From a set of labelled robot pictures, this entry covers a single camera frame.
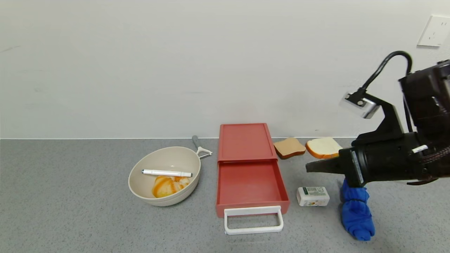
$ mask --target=red storage container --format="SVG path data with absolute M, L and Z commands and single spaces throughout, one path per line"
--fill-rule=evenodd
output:
M 227 234 L 280 231 L 289 198 L 267 124 L 221 125 L 216 211 Z M 227 216 L 277 213 L 280 225 L 229 229 Z

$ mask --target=bowl rim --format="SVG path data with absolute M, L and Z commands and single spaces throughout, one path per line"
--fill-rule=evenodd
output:
M 197 173 L 197 175 L 192 179 L 192 181 L 188 184 L 188 186 L 186 186 L 186 187 L 184 187 L 183 189 L 181 189 L 181 190 L 175 192 L 174 194 L 171 194 L 171 195 L 166 196 L 166 197 L 161 197 L 161 198 L 146 198 L 146 197 L 142 197 L 142 196 L 136 194 L 136 193 L 133 191 L 133 189 L 131 188 L 131 185 L 130 185 L 130 177 L 131 177 L 131 174 L 132 174 L 133 170 L 136 168 L 136 165 L 138 165 L 138 164 L 139 164 L 142 160 L 144 160 L 147 156 L 149 156 L 149 155 L 151 155 L 151 154 L 153 154 L 153 153 L 155 153 L 155 152 L 157 152 L 157 151 L 159 151 L 159 150 L 170 149 L 170 148 L 184 148 L 184 149 L 187 149 L 187 150 L 191 151 L 191 152 L 198 158 L 198 173 Z M 202 169 L 202 161 L 200 160 L 200 157 L 197 155 L 197 153 L 195 153 L 195 151 L 193 151 L 193 150 L 190 149 L 190 148 L 181 147 L 181 146 L 173 146 L 173 147 L 166 147 L 166 148 L 158 149 L 158 150 L 155 150 L 155 151 L 153 151 L 153 152 L 147 154 L 146 156 L 142 157 L 142 159 L 140 159 L 140 160 L 133 166 L 133 168 L 132 168 L 131 171 L 130 171 L 130 174 L 128 175 L 128 188 L 130 189 L 130 191 L 131 191 L 136 197 L 138 197 L 138 198 L 140 198 L 140 199 L 146 199 L 146 200 L 156 200 L 156 199 L 158 199 L 158 200 L 163 200 L 163 199 L 169 199 L 170 197 L 174 197 L 174 196 L 177 195 L 178 193 L 183 192 L 184 190 L 186 190 L 186 189 L 192 184 L 192 182 L 195 181 L 195 180 L 197 179 L 197 177 L 199 177 L 201 169 Z

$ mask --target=white drawer handle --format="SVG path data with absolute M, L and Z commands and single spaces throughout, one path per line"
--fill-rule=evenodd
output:
M 263 226 L 263 227 L 249 227 L 249 228 L 229 228 L 228 216 L 237 215 L 252 215 L 252 214 L 278 214 L 278 226 Z M 254 208 L 229 208 L 224 210 L 224 225 L 225 233 L 227 235 L 243 235 L 243 234 L 257 234 L 257 233 L 270 233 L 280 232 L 283 229 L 283 217 L 281 216 L 281 206 L 270 207 L 254 207 Z

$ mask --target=toast slice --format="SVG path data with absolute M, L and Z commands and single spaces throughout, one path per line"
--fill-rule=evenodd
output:
M 319 159 L 327 159 L 339 156 L 342 147 L 331 137 L 309 140 L 306 143 L 308 152 Z
M 275 151 L 281 159 L 288 159 L 306 152 L 305 146 L 295 138 L 287 138 L 274 143 Z

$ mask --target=red lid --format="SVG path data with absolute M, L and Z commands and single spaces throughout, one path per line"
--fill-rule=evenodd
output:
M 254 161 L 277 159 L 266 123 L 220 126 L 218 160 Z

